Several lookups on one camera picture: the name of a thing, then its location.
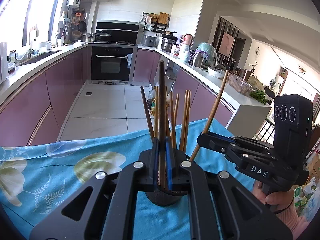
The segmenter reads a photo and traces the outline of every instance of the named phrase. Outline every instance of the cutting board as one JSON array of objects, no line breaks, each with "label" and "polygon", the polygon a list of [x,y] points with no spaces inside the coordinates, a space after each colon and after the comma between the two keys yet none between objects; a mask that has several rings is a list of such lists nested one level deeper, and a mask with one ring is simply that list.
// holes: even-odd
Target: cutting board
[{"label": "cutting board", "polygon": [[167,24],[169,14],[160,12],[158,23]]}]

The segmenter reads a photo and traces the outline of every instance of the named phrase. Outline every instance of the pink cabinet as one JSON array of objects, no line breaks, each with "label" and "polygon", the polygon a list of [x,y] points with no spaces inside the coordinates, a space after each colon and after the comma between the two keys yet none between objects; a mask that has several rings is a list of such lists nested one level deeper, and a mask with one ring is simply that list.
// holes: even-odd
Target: pink cabinet
[{"label": "pink cabinet", "polygon": [[184,71],[182,68],[179,70],[177,80],[173,87],[173,102],[176,102],[177,94],[180,93],[179,106],[177,113],[176,125],[182,124],[183,108],[186,90],[191,90],[190,102],[192,104],[193,98],[196,94],[199,81]]},{"label": "pink cabinet", "polygon": [[26,146],[49,105],[45,74],[42,73],[0,113],[0,146]]},{"label": "pink cabinet", "polygon": [[60,128],[57,125],[53,110],[50,108],[46,116],[44,116],[43,122],[40,124],[31,145],[54,143],[57,141],[59,132]]},{"label": "pink cabinet", "polygon": [[149,82],[156,53],[151,50],[138,49],[134,67],[133,81]]},{"label": "pink cabinet", "polygon": [[75,95],[75,78],[73,69],[73,56],[69,55],[61,61],[64,92],[67,101],[67,108],[70,109],[73,101],[76,98]]},{"label": "pink cabinet", "polygon": [[149,79],[149,83],[154,86],[154,79],[156,76],[156,72],[158,69],[158,65],[159,65],[159,60],[160,60],[160,54],[159,53],[155,53],[155,59],[153,60],[153,65],[152,65],[152,69],[151,69],[151,74],[150,74],[150,79]]},{"label": "pink cabinet", "polygon": [[75,79],[74,94],[77,95],[84,82],[82,82],[82,49],[74,52],[73,55],[73,75]]},{"label": "pink cabinet", "polygon": [[67,104],[64,89],[64,67],[64,60],[61,60],[45,71],[49,98],[59,129],[61,128],[70,108]]},{"label": "pink cabinet", "polygon": [[[208,118],[216,99],[217,97],[211,91],[200,84],[191,105],[189,121]],[[223,126],[226,126],[232,115],[233,113],[220,102],[214,118]]]}]

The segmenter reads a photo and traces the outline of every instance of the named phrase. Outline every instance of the cup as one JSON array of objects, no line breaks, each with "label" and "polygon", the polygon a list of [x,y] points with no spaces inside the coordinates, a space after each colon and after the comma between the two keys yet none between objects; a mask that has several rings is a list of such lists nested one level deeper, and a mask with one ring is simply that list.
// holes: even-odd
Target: cup
[{"label": "cup", "polygon": [[51,49],[52,48],[52,43],[50,41],[48,41],[48,43],[46,44],[46,49]]}]

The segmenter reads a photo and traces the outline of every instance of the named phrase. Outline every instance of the countertop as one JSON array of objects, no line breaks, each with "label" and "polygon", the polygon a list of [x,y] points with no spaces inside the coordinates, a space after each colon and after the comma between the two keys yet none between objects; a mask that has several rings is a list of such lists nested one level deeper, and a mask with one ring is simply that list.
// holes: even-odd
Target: countertop
[{"label": "countertop", "polygon": [[65,57],[66,55],[82,49],[88,46],[89,43],[80,46],[68,45],[62,47],[56,47],[49,49],[48,51],[57,51],[44,59],[39,60],[36,63],[31,63],[27,65],[17,66],[16,70],[9,75],[9,78],[0,84],[0,105],[25,81],[31,78],[34,74],[38,73],[51,63]]},{"label": "countertop", "polygon": [[[138,49],[148,49],[148,50],[154,50],[161,55],[164,55],[169,60],[173,61],[177,65],[179,65],[181,68],[192,74],[194,77],[196,77],[201,83],[209,87],[212,91],[218,94],[220,87],[222,85],[222,80],[212,77],[208,74],[208,72],[205,72],[198,68],[193,68],[191,65],[184,63],[177,59],[177,57],[171,57],[169,52],[160,50],[156,47],[148,47],[138,44]],[[227,101],[235,110],[239,108],[240,105],[246,105],[246,106],[259,106],[259,107],[268,107],[271,108],[270,105],[262,104],[251,97],[246,97],[237,91],[235,91],[230,85],[226,84],[225,89],[222,94],[222,99]]]}]

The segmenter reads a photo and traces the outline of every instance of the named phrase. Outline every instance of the chopstick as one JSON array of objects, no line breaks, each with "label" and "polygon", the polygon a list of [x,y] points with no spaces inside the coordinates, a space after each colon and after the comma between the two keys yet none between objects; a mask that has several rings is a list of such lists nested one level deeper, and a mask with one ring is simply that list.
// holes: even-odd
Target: chopstick
[{"label": "chopstick", "polygon": [[147,119],[147,123],[148,123],[148,128],[149,128],[151,141],[153,141],[153,136],[154,136],[153,127],[152,127],[152,122],[151,122],[151,118],[150,118],[150,114],[149,114],[149,110],[148,110],[146,95],[144,94],[143,87],[140,87],[140,90],[141,90],[141,96],[142,96],[142,101],[143,101],[143,106],[144,106],[144,112],[146,114],[146,119]]},{"label": "chopstick", "polygon": [[191,90],[188,90],[188,104],[187,104],[187,116],[186,116],[186,127],[185,127],[185,136],[183,142],[183,152],[186,152],[187,148],[187,139],[188,139],[188,129],[189,129],[189,114],[190,114],[190,100],[191,100]]},{"label": "chopstick", "polygon": [[[225,87],[226,82],[227,82],[228,74],[229,74],[229,71],[227,70],[226,73],[224,74],[223,81],[222,81],[222,85],[221,85],[221,87],[220,87],[220,90],[219,90],[217,99],[216,99],[216,101],[215,101],[214,104],[213,104],[213,107],[212,107],[212,109],[211,109],[209,118],[208,118],[208,120],[207,120],[207,123],[205,124],[205,127],[204,127],[202,133],[207,133],[207,132],[209,131],[209,128],[210,128],[210,126],[211,126],[211,124],[212,124],[212,121],[213,121],[213,119],[214,119],[214,116],[215,116],[215,114],[216,114],[216,112],[217,112],[217,109],[218,109],[218,106],[219,106],[219,103],[220,103],[220,100],[221,100],[221,97],[222,97],[222,93],[223,93],[224,87]],[[197,144],[197,145],[196,145],[196,148],[193,150],[193,153],[192,153],[192,155],[191,155],[191,157],[190,157],[190,161],[191,161],[191,162],[196,158],[199,150],[200,150],[200,146]]]},{"label": "chopstick", "polygon": [[173,110],[173,94],[172,94],[172,91],[170,91],[170,112],[171,112],[171,142],[172,142],[172,148],[176,149],[177,148],[176,120],[175,120],[175,117],[174,117],[174,110]]},{"label": "chopstick", "polygon": [[184,138],[185,138],[185,132],[186,132],[187,105],[188,105],[188,90],[186,90],[185,98],[184,98],[183,118],[182,118],[180,144],[179,144],[179,150],[181,151],[183,151]]},{"label": "chopstick", "polygon": [[166,104],[167,96],[164,85],[164,61],[159,63],[159,185],[165,187],[165,152],[166,152]]},{"label": "chopstick", "polygon": [[155,100],[155,129],[154,129],[154,137],[158,138],[158,124],[159,124],[159,116],[158,116],[158,105],[159,105],[159,87],[156,87],[156,100]]},{"label": "chopstick", "polygon": [[174,123],[177,123],[177,113],[178,113],[178,105],[179,105],[179,96],[180,94],[177,94],[176,104],[174,106]]}]

